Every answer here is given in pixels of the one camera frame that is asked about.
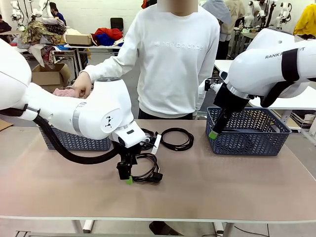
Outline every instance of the black hose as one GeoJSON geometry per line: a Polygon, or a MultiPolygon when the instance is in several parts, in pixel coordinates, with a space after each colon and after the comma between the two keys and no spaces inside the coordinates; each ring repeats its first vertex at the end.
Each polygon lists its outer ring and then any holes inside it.
{"type": "Polygon", "coordinates": [[[25,0],[23,0],[23,2],[24,2],[24,6],[25,6],[26,17],[27,17],[28,20],[29,20],[29,13],[28,13],[28,9],[26,8],[25,0]]]}
{"type": "Polygon", "coordinates": [[[108,161],[108,160],[112,159],[113,157],[115,157],[116,155],[118,155],[118,152],[115,149],[112,149],[111,151],[109,151],[101,156],[98,156],[98,157],[77,156],[77,155],[69,152],[63,146],[63,144],[61,144],[61,142],[57,138],[56,134],[51,129],[50,125],[48,124],[48,122],[45,119],[43,119],[41,116],[38,115],[34,119],[34,122],[38,126],[41,127],[41,129],[46,134],[46,136],[49,138],[50,142],[52,143],[52,145],[54,146],[56,151],[58,151],[58,153],[61,154],[64,158],[66,158],[67,160],[70,160],[72,162],[75,162],[78,164],[99,164],[99,163],[103,163],[105,161],[108,161]]]}

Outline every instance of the mesh basket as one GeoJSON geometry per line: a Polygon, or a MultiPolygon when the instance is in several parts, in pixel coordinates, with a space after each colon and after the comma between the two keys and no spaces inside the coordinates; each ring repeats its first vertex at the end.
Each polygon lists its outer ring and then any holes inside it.
{"type": "MultiPolygon", "coordinates": [[[[111,148],[112,143],[109,138],[105,138],[102,140],[93,140],[90,138],[85,138],[61,131],[53,126],[51,128],[53,129],[61,144],[63,144],[68,151],[106,152],[111,148]]],[[[53,144],[44,134],[43,130],[41,128],[39,129],[48,149],[54,150],[55,148],[53,147],[53,144]]]]}
{"type": "MultiPolygon", "coordinates": [[[[207,108],[206,135],[210,134],[221,108],[207,108]]],[[[268,109],[245,108],[233,113],[224,131],[209,138],[218,155],[277,156],[291,130],[268,109]]]]}

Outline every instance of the person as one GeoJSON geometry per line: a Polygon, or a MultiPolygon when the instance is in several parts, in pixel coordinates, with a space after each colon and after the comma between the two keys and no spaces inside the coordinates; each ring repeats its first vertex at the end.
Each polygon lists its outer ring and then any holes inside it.
{"type": "MultiPolygon", "coordinates": [[[[10,31],[12,28],[9,26],[8,23],[6,23],[5,21],[3,21],[2,19],[2,15],[0,14],[0,33],[4,33],[4,32],[8,32],[10,31]]],[[[5,42],[9,43],[7,36],[0,36],[0,39],[4,40],[5,42]]]]}
{"type": "MultiPolygon", "coordinates": [[[[261,7],[261,10],[267,11],[267,10],[268,10],[268,7],[267,7],[267,4],[266,4],[265,2],[266,2],[266,0],[260,0],[260,1],[259,1],[259,5],[260,5],[260,7],[261,7]]],[[[262,20],[261,20],[261,18],[257,17],[258,14],[259,14],[258,11],[256,11],[256,12],[254,13],[254,17],[255,17],[255,18],[253,19],[253,23],[252,23],[253,27],[261,26],[262,20]]]]}
{"type": "Polygon", "coordinates": [[[242,0],[225,0],[225,4],[231,13],[232,22],[222,25],[216,60],[226,60],[236,20],[242,18],[246,13],[242,0]]]}
{"type": "Polygon", "coordinates": [[[219,24],[230,24],[232,22],[231,13],[225,5],[224,0],[207,0],[202,7],[219,20],[219,24]]]}
{"type": "Polygon", "coordinates": [[[86,98],[91,82],[121,77],[140,62],[139,119],[193,119],[204,100],[199,84],[212,76],[219,39],[217,19],[196,0],[168,0],[141,10],[118,56],[87,66],[73,85],[86,98]]]}
{"type": "Polygon", "coordinates": [[[58,17],[60,20],[62,20],[65,23],[65,26],[66,26],[67,25],[66,24],[66,20],[65,20],[64,16],[58,11],[56,3],[50,2],[49,6],[50,6],[51,14],[53,14],[54,17],[58,17]]]}

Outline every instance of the black pants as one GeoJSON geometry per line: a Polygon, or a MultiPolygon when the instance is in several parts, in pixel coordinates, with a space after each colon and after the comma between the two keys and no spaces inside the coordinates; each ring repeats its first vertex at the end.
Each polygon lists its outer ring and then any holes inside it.
{"type": "Polygon", "coordinates": [[[227,55],[228,55],[229,42],[230,42],[229,40],[219,41],[217,54],[216,54],[216,60],[226,60],[227,55]]]}
{"type": "MultiPolygon", "coordinates": [[[[152,120],[152,119],[167,119],[167,118],[159,118],[159,117],[156,117],[156,116],[153,116],[153,115],[149,115],[148,113],[145,113],[144,111],[139,109],[138,119],[152,120]]],[[[171,118],[171,119],[193,120],[193,114],[188,114],[188,115],[185,115],[185,116],[180,117],[180,118],[171,118]]]]}

